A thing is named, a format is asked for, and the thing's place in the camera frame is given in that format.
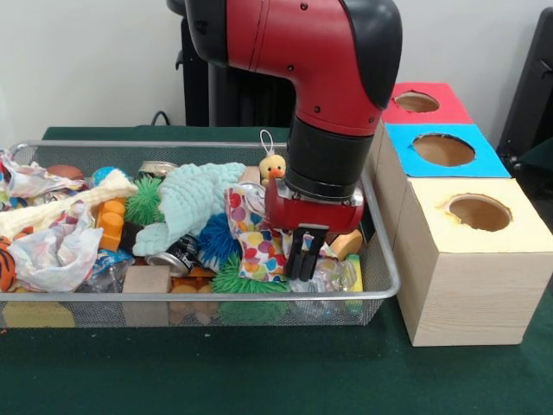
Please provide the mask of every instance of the spiky green ball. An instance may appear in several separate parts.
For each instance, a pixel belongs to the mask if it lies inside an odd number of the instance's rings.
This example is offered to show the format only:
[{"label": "spiky green ball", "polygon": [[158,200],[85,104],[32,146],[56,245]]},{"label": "spiky green ball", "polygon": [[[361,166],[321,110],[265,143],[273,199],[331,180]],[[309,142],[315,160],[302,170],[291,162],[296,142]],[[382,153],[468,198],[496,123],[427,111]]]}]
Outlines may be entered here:
[{"label": "spiky green ball", "polygon": [[163,214],[159,210],[161,199],[157,193],[162,179],[144,176],[135,180],[138,193],[127,199],[124,219],[128,222],[142,225],[163,222]]},{"label": "spiky green ball", "polygon": [[[265,294],[288,292],[285,283],[265,283],[238,276],[240,258],[232,255],[212,282],[213,292]],[[229,326],[256,326],[277,322],[288,309],[287,302],[225,302],[219,307],[221,322]]]}]

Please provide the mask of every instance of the colorful polka dot fabric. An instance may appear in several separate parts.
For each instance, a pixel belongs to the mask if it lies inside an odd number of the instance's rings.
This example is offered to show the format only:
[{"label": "colorful polka dot fabric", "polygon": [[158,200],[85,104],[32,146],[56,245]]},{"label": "colorful polka dot fabric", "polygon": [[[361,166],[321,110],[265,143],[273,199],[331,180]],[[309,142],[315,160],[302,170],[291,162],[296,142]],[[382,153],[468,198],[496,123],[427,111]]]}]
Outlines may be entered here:
[{"label": "colorful polka dot fabric", "polygon": [[[270,229],[267,221],[257,212],[253,212],[248,202],[248,190],[234,185],[225,192],[226,215],[231,233],[242,247],[240,277],[257,281],[285,281],[284,266],[289,256],[292,235]],[[308,251],[313,237],[303,239],[303,251]],[[336,254],[330,246],[324,244],[320,255],[335,259]]]}]

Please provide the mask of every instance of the stacked boxes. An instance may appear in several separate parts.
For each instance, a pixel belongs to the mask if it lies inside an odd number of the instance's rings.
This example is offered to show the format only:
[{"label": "stacked boxes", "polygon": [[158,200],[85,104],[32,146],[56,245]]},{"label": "stacked boxes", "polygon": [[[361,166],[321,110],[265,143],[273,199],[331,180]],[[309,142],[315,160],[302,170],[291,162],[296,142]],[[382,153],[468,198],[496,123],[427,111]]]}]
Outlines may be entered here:
[{"label": "stacked boxes", "polygon": [[397,85],[367,161],[413,345],[522,341],[553,236],[447,85]]}]

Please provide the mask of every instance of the small yellow toy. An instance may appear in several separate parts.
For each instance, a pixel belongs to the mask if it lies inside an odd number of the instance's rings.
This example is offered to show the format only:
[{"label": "small yellow toy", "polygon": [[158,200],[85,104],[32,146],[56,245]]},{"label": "small yellow toy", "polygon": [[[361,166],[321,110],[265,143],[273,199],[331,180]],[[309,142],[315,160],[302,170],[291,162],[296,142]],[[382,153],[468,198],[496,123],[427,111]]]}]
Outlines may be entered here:
[{"label": "small yellow toy", "polygon": [[[263,141],[264,133],[266,133],[270,138],[270,149],[267,149],[267,146]],[[286,161],[284,160],[284,157],[275,154],[275,151],[273,150],[273,137],[270,132],[267,130],[261,130],[259,132],[259,139],[261,140],[261,145],[263,145],[265,151],[267,152],[267,157],[259,163],[261,184],[267,187],[269,185],[269,179],[273,177],[276,179],[284,177],[284,173],[286,172]]]}]

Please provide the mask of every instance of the round hole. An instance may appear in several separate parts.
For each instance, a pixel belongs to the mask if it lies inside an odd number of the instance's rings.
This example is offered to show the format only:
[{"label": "round hole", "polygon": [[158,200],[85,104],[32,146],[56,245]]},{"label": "round hole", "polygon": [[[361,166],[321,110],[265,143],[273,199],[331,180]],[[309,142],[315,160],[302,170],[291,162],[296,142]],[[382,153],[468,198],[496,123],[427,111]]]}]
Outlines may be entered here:
[{"label": "round hole", "polygon": [[511,223],[509,209],[483,195],[458,197],[449,205],[449,212],[457,216],[461,223],[488,232],[500,231]]},{"label": "round hole", "polygon": [[413,143],[416,152],[429,163],[454,167],[474,160],[474,149],[457,137],[447,134],[427,134]]},{"label": "round hole", "polygon": [[409,112],[434,112],[440,108],[440,103],[426,93],[409,91],[396,98],[399,107]]}]

